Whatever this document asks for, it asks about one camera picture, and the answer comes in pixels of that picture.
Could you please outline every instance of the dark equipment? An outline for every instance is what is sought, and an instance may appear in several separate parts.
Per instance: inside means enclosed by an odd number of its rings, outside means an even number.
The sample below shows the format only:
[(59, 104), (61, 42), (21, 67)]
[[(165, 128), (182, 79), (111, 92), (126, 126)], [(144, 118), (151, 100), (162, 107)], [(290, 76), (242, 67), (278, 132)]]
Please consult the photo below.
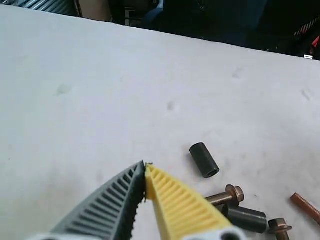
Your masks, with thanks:
[[(144, 5), (134, 6), (139, 2)], [(319, 0), (109, 0), (113, 22), (320, 60)]]
[(190, 148), (190, 153), (205, 179), (216, 175), (220, 171), (218, 165), (203, 142), (193, 145)]
[(262, 234), (267, 229), (267, 216), (264, 212), (225, 204), (222, 214), (235, 226)]

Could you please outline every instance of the bronze bolt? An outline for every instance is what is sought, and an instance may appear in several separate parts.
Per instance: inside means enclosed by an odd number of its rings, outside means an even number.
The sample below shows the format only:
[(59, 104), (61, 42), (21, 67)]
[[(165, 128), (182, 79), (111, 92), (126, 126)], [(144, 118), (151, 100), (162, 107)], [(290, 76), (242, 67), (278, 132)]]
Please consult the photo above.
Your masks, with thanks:
[(305, 200), (298, 193), (293, 194), (290, 197), (291, 202), (304, 211), (309, 217), (313, 218), (320, 225), (320, 211), (312, 206), (307, 200)]
[(268, 234), (275, 234), (277, 240), (290, 240), (287, 231), (292, 229), (292, 226), (286, 224), (285, 219), (276, 218), (268, 221), (270, 229)]
[(205, 199), (213, 206), (219, 206), (226, 203), (232, 206), (239, 206), (239, 203), (245, 199), (245, 195), (241, 187), (228, 184), (225, 187), (225, 192), (213, 196), (208, 196)]

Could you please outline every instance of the smudge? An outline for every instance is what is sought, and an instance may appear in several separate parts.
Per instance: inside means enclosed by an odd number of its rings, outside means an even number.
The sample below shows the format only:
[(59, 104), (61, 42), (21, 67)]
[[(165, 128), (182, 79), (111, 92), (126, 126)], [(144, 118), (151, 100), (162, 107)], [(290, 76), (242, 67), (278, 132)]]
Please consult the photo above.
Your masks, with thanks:
[(60, 96), (69, 93), (72, 90), (72, 87), (67, 84), (61, 84), (55, 91), (54, 96)]
[(245, 160), (247, 158), (247, 154), (246, 153), (242, 153), (241, 154), (241, 158), (242, 158), (242, 160)]
[(168, 102), (168, 104), (166, 105), (166, 109), (169, 111), (169, 112), (173, 112), (173, 111), (176, 111), (178, 109), (178, 106), (177, 104), (174, 102), (174, 101), (170, 101)]
[(238, 67), (233, 73), (232, 73), (232, 78), (233, 79), (241, 79), (241, 73), (243, 69), (241, 67)]
[(307, 101), (310, 101), (312, 96), (312, 92), (310, 90), (308, 89), (301, 90), (301, 94)]

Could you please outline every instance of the white surface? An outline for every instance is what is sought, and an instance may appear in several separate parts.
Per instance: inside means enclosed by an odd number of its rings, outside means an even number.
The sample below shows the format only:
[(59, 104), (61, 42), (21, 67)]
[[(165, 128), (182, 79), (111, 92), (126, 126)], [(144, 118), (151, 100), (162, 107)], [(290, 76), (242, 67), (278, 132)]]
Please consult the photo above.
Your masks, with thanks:
[[(0, 16), (1, 239), (49, 231), (140, 160), (204, 196), (239, 185), (242, 206), (284, 217), (291, 240), (319, 239), (288, 198), (320, 208), (320, 62), (14, 7)], [(200, 176), (197, 142), (218, 175)], [(133, 239), (157, 229), (142, 205)]]

